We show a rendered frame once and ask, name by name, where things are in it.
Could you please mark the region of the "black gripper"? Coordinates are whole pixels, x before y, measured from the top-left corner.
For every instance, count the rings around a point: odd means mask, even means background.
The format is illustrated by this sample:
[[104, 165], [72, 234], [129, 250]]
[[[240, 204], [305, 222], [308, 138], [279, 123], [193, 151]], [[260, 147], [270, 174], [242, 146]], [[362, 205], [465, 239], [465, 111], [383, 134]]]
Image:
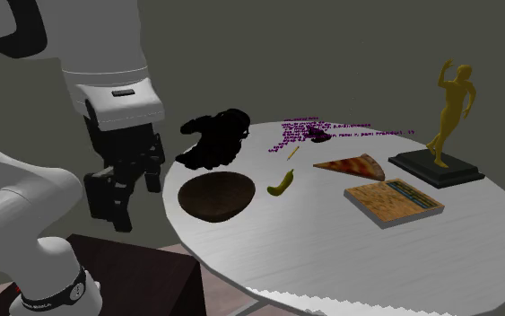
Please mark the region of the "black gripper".
[[119, 181], [110, 165], [141, 162], [147, 190], [160, 193], [161, 166], [165, 163], [161, 136], [151, 123], [103, 131], [89, 100], [85, 100], [85, 107], [88, 117], [84, 121], [92, 147], [108, 166], [83, 177], [91, 217], [112, 222], [117, 232], [130, 233], [133, 227], [127, 207], [133, 186]]

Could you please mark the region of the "dark purple lettered object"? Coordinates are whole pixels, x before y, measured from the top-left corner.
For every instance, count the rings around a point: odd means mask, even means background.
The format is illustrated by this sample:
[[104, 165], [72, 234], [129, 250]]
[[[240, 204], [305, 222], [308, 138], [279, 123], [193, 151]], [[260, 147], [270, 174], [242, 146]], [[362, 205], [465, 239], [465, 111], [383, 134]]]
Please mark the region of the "dark purple lettered object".
[[319, 120], [318, 117], [288, 118], [281, 123], [283, 139], [273, 145], [268, 152], [276, 153], [285, 146], [293, 143], [311, 141], [323, 143], [332, 138], [361, 137], [361, 136], [402, 136], [414, 135], [412, 129], [406, 130], [369, 130], [354, 131], [358, 127], [371, 127], [371, 124], [338, 124]]

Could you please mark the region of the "wood-patterned book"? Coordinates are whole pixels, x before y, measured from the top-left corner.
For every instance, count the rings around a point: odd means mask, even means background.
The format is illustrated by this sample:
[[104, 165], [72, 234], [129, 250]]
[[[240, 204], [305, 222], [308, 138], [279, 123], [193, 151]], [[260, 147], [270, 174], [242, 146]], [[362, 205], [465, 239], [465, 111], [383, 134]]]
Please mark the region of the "wood-patterned book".
[[445, 208], [400, 179], [349, 188], [344, 196], [381, 229], [439, 215]]

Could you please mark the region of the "pizza slice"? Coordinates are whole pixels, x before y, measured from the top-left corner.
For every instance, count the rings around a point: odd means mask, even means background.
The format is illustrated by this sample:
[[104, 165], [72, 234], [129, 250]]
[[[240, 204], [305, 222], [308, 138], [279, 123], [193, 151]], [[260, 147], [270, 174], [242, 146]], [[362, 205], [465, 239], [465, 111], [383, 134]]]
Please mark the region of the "pizza slice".
[[364, 179], [384, 181], [386, 175], [377, 161], [368, 154], [331, 162], [315, 163], [314, 167], [350, 174]]

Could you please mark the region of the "yellow-green banana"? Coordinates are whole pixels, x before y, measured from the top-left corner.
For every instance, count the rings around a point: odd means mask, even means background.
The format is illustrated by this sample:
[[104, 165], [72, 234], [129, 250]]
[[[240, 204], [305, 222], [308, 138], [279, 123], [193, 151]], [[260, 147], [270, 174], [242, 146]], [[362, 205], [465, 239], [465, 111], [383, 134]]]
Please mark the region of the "yellow-green banana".
[[290, 185], [292, 184], [293, 179], [294, 179], [293, 172], [294, 172], [294, 169], [291, 169], [290, 171], [288, 171], [285, 174], [281, 183], [277, 187], [268, 186], [266, 188], [266, 191], [272, 196], [275, 196], [275, 197], [281, 196], [284, 193], [284, 191], [286, 189], [288, 189], [290, 187]]

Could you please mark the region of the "gold figure on black base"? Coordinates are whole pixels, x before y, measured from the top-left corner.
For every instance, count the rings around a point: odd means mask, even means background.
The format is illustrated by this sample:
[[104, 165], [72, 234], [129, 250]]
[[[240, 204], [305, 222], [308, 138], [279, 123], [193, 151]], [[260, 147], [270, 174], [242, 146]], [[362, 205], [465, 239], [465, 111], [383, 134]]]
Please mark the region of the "gold figure on black base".
[[445, 106], [440, 113], [439, 133], [426, 145], [425, 150], [404, 152], [388, 158], [388, 161], [395, 166], [436, 189], [485, 178], [473, 164], [443, 152], [446, 140], [460, 119], [467, 117], [476, 97], [476, 89], [469, 81], [473, 68], [470, 65], [459, 66], [455, 78], [448, 81], [445, 79], [445, 73], [452, 66], [451, 58], [443, 64], [437, 82], [437, 85], [445, 91]]

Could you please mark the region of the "dark brown bowl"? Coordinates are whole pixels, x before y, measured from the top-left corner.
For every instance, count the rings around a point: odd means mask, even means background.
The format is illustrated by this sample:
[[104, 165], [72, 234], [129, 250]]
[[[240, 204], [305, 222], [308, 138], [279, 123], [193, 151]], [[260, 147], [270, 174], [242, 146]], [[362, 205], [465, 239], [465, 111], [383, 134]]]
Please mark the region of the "dark brown bowl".
[[184, 183], [178, 191], [178, 203], [197, 219], [220, 223], [243, 211], [255, 193], [256, 186], [248, 176], [233, 171], [215, 171]]

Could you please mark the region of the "black irregular lump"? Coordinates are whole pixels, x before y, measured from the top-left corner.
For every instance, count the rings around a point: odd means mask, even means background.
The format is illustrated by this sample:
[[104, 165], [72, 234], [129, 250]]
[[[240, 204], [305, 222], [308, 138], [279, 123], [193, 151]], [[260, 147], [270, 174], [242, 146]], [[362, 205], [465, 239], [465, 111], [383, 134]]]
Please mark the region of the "black irregular lump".
[[248, 137], [249, 126], [248, 114], [238, 109], [191, 119], [180, 128], [180, 133], [200, 133], [200, 140], [189, 151], [177, 155], [175, 161], [191, 170], [229, 165], [239, 153], [242, 140]]

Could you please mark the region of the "round white table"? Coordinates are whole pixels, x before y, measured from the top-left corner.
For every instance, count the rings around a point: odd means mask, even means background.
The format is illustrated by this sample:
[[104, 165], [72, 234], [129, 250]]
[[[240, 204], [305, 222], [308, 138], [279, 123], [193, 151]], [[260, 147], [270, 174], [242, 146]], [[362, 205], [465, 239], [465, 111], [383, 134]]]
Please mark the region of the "round white table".
[[[260, 300], [326, 316], [475, 316], [505, 302], [505, 191], [494, 182], [435, 189], [388, 161], [419, 148], [401, 136], [306, 141], [269, 153], [282, 132], [280, 122], [250, 127], [230, 170], [250, 177], [256, 194], [228, 221], [188, 215], [178, 191], [195, 172], [180, 163], [167, 172], [166, 216], [210, 271]], [[364, 179], [314, 167], [360, 154], [439, 201], [443, 212], [379, 228], [344, 196]], [[270, 195], [266, 188], [291, 169], [290, 187]]]

